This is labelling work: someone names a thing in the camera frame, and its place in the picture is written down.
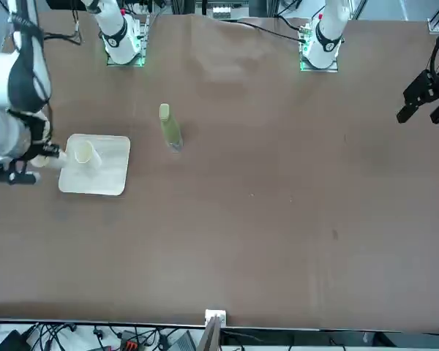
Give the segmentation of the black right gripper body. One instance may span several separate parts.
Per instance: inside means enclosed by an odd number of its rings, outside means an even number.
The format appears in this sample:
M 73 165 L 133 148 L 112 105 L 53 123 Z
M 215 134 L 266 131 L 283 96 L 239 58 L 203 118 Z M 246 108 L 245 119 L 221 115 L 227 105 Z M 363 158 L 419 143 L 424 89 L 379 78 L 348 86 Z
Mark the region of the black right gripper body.
M 37 113 L 21 113 L 20 120 L 30 134 L 30 141 L 26 144 L 27 149 L 23 156 L 28 156 L 28 149 L 32 143 L 52 143 L 52 124 L 42 111 Z

